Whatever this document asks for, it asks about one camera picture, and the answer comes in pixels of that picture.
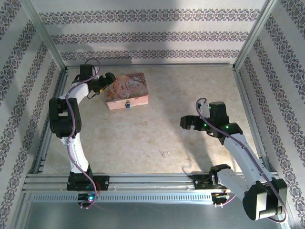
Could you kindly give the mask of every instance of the floral border stripe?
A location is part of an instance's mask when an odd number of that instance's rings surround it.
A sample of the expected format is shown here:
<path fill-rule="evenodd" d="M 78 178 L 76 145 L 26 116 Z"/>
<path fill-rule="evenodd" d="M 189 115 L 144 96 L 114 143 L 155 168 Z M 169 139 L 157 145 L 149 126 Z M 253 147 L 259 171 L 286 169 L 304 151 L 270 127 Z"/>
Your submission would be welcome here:
<path fill-rule="evenodd" d="M 112 32 L 52 35 L 57 44 L 117 42 L 244 42 L 248 32 L 236 31 L 173 31 L 173 32 Z"/>
<path fill-rule="evenodd" d="M 297 152 L 300 154 L 300 158 L 303 161 L 303 166 L 305 166 L 305 136 L 303 135 L 303 131 L 301 131 L 301 126 L 295 118 L 295 113 L 290 106 L 290 102 L 287 99 L 285 91 L 282 89 L 281 82 L 276 75 L 261 40 L 257 39 L 253 47 L 259 61 L 261 62 L 261 66 L 267 76 L 268 82 L 270 83 L 271 90 L 275 95 L 275 99 L 278 102 L 277 104 L 279 105 L 279 109 L 282 112 L 284 121 L 287 124 L 291 138 L 294 140 L 294 145 L 297 148 Z"/>
<path fill-rule="evenodd" d="M 270 111 L 269 105 L 266 101 L 266 98 L 264 96 L 263 90 L 260 87 L 259 80 L 257 78 L 255 69 L 253 67 L 253 64 L 251 63 L 249 56 L 246 57 L 246 59 L 244 61 L 244 65 L 245 65 L 245 68 L 249 75 L 249 78 L 251 80 L 253 90 L 255 92 L 258 104 L 261 108 L 261 112 L 264 116 L 264 121 L 265 121 L 266 127 L 268 129 L 268 133 L 270 135 L 272 144 L 274 145 L 274 150 L 278 157 L 278 161 L 280 162 L 280 167 L 282 169 L 282 173 L 285 176 L 285 180 L 286 180 L 287 186 L 289 188 L 289 193 L 292 197 L 292 201 L 295 203 L 295 209 L 298 212 L 298 217 L 301 218 L 301 225 L 303 227 L 305 227 L 304 197 L 302 197 L 302 191 L 299 187 L 299 183 L 296 181 L 296 176 L 293 173 L 293 168 L 291 166 L 290 161 L 288 160 L 286 150 L 283 147 L 282 139 L 277 130 L 277 126 L 276 126 L 273 116 L 271 114 L 271 111 Z M 243 82 L 243 85 L 244 85 L 244 88 L 245 88 L 245 91 L 246 91 L 246 94 L 248 97 L 248 101 L 249 101 L 249 103 L 251 103 L 250 102 L 251 100 L 248 95 L 243 78 L 242 78 L 242 82 Z"/>
<path fill-rule="evenodd" d="M 130 50 L 130 51 L 88 51 L 62 52 L 64 61 L 81 61 L 89 58 L 100 60 L 124 59 L 175 59 L 175 58 L 236 58 L 239 50 Z"/>
<path fill-rule="evenodd" d="M 0 41 L 21 8 L 18 0 L 7 0 L 0 11 Z"/>
<path fill-rule="evenodd" d="M 102 10 L 39 13 L 45 25 L 144 21 L 255 21 L 259 9 Z"/>
<path fill-rule="evenodd" d="M 2 166 L 5 163 L 5 158 L 10 151 L 10 146 L 17 132 L 17 128 L 20 124 L 23 112 L 26 108 L 27 102 L 30 97 L 31 90 L 35 84 L 35 80 L 47 54 L 47 47 L 42 42 L 33 60 L 32 67 L 29 70 L 28 75 L 25 78 L 21 91 L 17 97 L 16 104 L 11 112 L 11 117 L 8 119 L 6 128 L 3 130 L 2 136 L 0 138 L 0 172 L 2 171 Z"/>
<path fill-rule="evenodd" d="M 305 71 L 302 69 L 302 66 L 289 45 L 288 40 L 272 15 L 266 21 L 265 28 L 272 38 L 278 53 L 281 55 L 282 61 L 290 73 L 290 77 L 292 78 L 295 87 L 298 89 L 302 100 L 305 100 Z"/>
<path fill-rule="evenodd" d="M 282 6 L 286 9 L 296 27 L 305 38 L 305 7 L 300 0 L 281 0 Z"/>
<path fill-rule="evenodd" d="M 32 22 L 29 21 L 23 28 L 17 43 L 15 44 L 11 55 L 8 57 L 6 64 L 4 65 L 0 74 L 0 106 L 4 100 L 7 90 L 10 88 L 10 84 L 15 77 L 16 70 L 23 59 L 25 52 L 27 51 L 36 29 Z"/>
<path fill-rule="evenodd" d="M 13 200 L 16 197 L 16 192 L 18 192 L 17 187 L 20 185 L 21 175 L 24 171 L 24 166 L 26 165 L 26 161 L 28 159 L 28 155 L 30 153 L 31 144 L 33 142 L 33 138 L 35 137 L 35 133 L 37 131 L 37 126 L 41 117 L 42 110 L 44 109 L 44 105 L 46 99 L 48 97 L 49 88 L 52 84 L 52 80 L 54 77 L 55 70 L 57 65 L 54 60 L 52 60 L 48 73 L 44 79 L 43 85 L 41 87 L 41 91 L 39 92 L 38 99 L 36 101 L 36 105 L 31 115 L 31 119 L 29 121 L 28 128 L 26 130 L 26 134 L 21 144 L 20 152 L 18 153 L 16 164 L 14 165 L 13 172 L 11 174 L 11 178 L 9 180 L 8 186 L 6 188 L 6 192 L 3 196 L 4 201 L 1 202 L 0 208 L 0 228 L 5 228 L 5 223 L 7 221 L 7 217 L 10 214 L 11 207 L 13 205 Z"/>

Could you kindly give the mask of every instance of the wallpaper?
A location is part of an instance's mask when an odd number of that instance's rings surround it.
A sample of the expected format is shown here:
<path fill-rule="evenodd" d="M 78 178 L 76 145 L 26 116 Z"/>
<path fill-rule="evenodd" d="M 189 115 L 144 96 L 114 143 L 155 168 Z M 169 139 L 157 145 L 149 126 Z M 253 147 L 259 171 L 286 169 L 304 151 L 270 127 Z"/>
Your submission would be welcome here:
<path fill-rule="evenodd" d="M 288 203 L 305 228 L 304 2 L 277 3 L 239 72 L 269 162 L 288 185 Z"/>
<path fill-rule="evenodd" d="M 59 68 L 18 0 L 0 1 L 0 229 L 38 152 Z"/>
<path fill-rule="evenodd" d="M 66 65 L 234 63 L 264 2 L 33 0 Z"/>

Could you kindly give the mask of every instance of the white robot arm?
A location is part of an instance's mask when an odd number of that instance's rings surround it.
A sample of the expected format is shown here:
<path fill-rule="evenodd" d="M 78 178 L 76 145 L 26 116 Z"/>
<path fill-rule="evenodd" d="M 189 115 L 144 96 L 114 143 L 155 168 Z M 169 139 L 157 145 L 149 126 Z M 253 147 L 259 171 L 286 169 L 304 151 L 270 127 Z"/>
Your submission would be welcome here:
<path fill-rule="evenodd" d="M 211 167 L 208 182 L 223 185 L 230 189 L 242 202 L 246 214 L 252 220 L 280 215 L 287 210 L 285 201 L 287 185 L 283 179 L 276 179 L 258 160 L 249 147 L 241 128 L 229 123 L 223 102 L 203 103 L 197 101 L 199 116 L 188 115 L 181 118 L 183 129 L 206 131 L 208 135 L 219 139 L 220 143 L 232 154 L 244 173 L 240 178 L 228 165 Z"/>
<path fill-rule="evenodd" d="M 81 65 L 80 74 L 74 79 L 71 89 L 63 96 L 49 101 L 51 131 L 60 138 L 65 147 L 69 147 L 67 149 L 71 156 L 68 190 L 86 190 L 88 189 L 88 177 L 93 178 L 89 162 L 81 146 L 81 116 L 78 105 L 84 97 L 88 97 L 91 91 L 94 92 L 94 96 L 98 95 L 115 81 L 115 76 L 112 73 L 106 73 L 106 77 L 98 77 L 96 74 L 94 76 L 93 72 L 95 72 L 93 65 Z M 66 99 L 71 105 L 73 116 L 68 108 Z M 75 131 L 72 134 L 73 119 L 75 120 Z"/>

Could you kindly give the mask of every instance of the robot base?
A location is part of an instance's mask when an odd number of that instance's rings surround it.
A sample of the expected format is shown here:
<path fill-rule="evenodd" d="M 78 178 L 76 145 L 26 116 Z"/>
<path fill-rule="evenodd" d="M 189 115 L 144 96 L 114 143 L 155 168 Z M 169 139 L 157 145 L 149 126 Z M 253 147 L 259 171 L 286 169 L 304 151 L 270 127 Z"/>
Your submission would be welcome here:
<path fill-rule="evenodd" d="M 94 183 L 101 186 L 101 191 L 107 191 L 109 186 L 109 176 L 94 176 L 90 165 L 86 171 Z M 68 191 L 94 191 L 92 183 L 87 179 L 83 173 L 70 172 L 67 184 Z"/>

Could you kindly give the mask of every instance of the beige floor surface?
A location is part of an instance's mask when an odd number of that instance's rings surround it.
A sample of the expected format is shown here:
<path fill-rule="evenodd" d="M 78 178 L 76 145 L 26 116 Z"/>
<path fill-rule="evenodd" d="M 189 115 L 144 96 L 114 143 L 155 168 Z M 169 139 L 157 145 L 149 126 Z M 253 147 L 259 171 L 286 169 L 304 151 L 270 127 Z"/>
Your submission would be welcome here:
<path fill-rule="evenodd" d="M 240 171 L 218 139 L 180 127 L 182 116 L 196 115 L 195 102 L 200 97 L 208 102 L 224 101 L 230 122 L 239 124 L 255 151 L 231 67 L 116 67 L 102 70 L 106 72 L 143 72 L 149 103 L 110 111 L 103 94 L 83 99 L 81 142 L 94 173 L 181 173 L 182 168 L 207 172 L 217 164 Z M 65 91 L 78 73 L 79 69 L 69 70 Z M 67 150 L 53 134 L 43 173 L 69 171 Z"/>

